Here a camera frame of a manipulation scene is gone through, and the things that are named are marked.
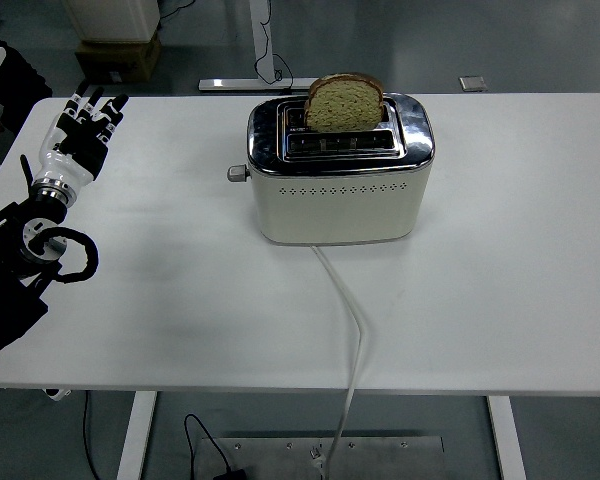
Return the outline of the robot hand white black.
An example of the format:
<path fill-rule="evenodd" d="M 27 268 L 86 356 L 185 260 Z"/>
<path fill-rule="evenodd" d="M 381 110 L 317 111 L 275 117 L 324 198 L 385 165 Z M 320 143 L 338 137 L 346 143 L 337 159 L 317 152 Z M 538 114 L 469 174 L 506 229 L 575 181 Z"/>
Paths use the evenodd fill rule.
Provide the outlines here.
<path fill-rule="evenodd" d="M 98 106 L 104 89 L 88 93 L 88 87 L 88 81 L 80 83 L 52 122 L 40 149 L 36 182 L 48 178 L 78 191 L 100 174 L 129 96 L 120 94 Z"/>

